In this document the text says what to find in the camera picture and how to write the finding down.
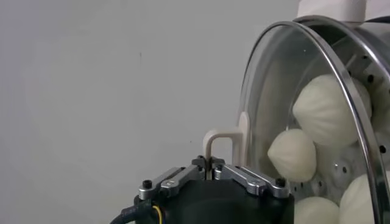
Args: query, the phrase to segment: transparent lid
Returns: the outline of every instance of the transparent lid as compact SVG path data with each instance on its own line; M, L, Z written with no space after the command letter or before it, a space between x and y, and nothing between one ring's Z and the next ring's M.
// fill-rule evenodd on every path
M340 220L337 215L337 222L351 223L359 209L368 220L373 213L375 221L383 220L389 200L371 125L371 78L350 75L352 68L363 73L356 52L365 60L371 56L360 47L352 54L336 51L353 45L346 36L335 32L324 40L306 26L282 22L259 37L241 91L240 110L250 117L247 165L274 178L284 176L298 203L321 197L340 206L345 215ZM367 182L366 190L356 184L359 177ZM368 207L351 206L356 186L367 191ZM372 203L370 196L376 198Z

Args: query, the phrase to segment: glass lid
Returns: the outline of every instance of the glass lid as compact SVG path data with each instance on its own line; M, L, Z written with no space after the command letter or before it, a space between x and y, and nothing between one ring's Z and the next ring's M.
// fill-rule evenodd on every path
M373 223L388 202L371 92L332 49L344 36L327 42L301 24L276 23L247 64L240 104L250 119L246 165L289 181L296 223Z

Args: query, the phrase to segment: dough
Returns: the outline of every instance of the dough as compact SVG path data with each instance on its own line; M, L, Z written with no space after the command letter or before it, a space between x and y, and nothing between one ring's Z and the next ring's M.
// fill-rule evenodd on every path
M371 117L370 95L361 83L353 82ZM355 122L334 75L320 75L307 84L292 113L302 130L320 145L341 148L358 139Z
M320 198L305 198L295 204L295 224L338 224L339 208L332 201Z
M280 133L269 148L268 157L289 181L305 182L316 172L316 148L300 129Z
M386 171L386 176L388 177L389 175L390 172ZM340 224L374 223L374 212L372 211L367 175L354 179L342 195L339 221Z

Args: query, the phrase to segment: white handle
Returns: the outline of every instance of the white handle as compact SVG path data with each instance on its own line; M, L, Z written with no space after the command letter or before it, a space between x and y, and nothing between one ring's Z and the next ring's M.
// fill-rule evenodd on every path
M243 166L247 163L247 143L249 133L249 117L242 112L239 117L238 127L223 130L210 130L203 138L203 150L206 161L211 158L211 146L218 138L230 138L233 143L233 160L235 166Z

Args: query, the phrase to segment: bolt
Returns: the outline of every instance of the bolt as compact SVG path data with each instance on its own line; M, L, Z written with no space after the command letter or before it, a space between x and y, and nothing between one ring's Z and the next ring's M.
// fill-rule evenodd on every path
M145 189L150 189L153 186L153 182L151 180L142 181L142 187Z
M275 184L278 187L285 187L286 186L286 180L284 178L282 178L282 177L281 178L277 178L275 180Z

